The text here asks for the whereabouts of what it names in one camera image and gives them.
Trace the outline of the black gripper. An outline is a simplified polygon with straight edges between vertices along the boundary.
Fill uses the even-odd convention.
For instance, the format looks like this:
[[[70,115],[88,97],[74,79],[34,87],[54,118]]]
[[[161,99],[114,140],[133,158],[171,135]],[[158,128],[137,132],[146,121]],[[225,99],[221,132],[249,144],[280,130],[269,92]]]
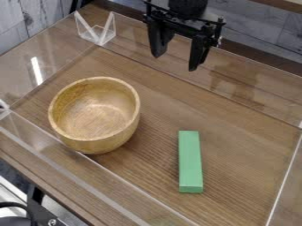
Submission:
[[[221,44],[226,19],[207,8],[209,0],[143,0],[146,4],[150,48],[154,57],[167,51],[175,34],[191,39],[189,70],[193,72],[206,61],[211,46]]]

